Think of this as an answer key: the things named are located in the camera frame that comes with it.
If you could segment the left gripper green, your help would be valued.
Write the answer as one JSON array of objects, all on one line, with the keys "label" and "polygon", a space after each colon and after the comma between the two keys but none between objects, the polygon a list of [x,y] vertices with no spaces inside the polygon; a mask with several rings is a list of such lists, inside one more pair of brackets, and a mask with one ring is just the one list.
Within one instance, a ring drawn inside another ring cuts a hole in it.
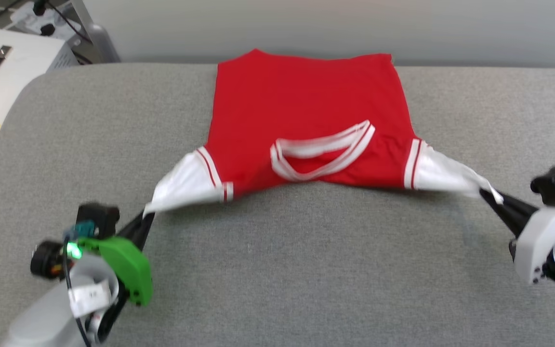
[{"label": "left gripper green", "polygon": [[127,223],[116,237],[99,240],[66,236],[62,242],[41,242],[30,260],[31,274],[70,282],[74,271],[80,273],[82,262],[95,255],[99,264],[106,265],[108,274],[114,273],[114,283],[121,285],[121,292],[132,303],[147,306],[153,297],[153,281],[149,261],[142,251],[156,213],[144,213]]}]

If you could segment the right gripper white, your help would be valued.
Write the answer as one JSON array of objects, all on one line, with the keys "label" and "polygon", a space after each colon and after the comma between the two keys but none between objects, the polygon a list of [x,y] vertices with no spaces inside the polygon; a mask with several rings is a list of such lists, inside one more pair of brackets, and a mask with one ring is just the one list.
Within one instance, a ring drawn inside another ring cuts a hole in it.
[{"label": "right gripper white", "polygon": [[530,284],[541,279],[542,266],[549,255],[555,265],[555,207],[538,211],[538,207],[502,192],[499,192],[502,203],[482,188],[479,194],[518,238],[514,264],[519,278]]}]

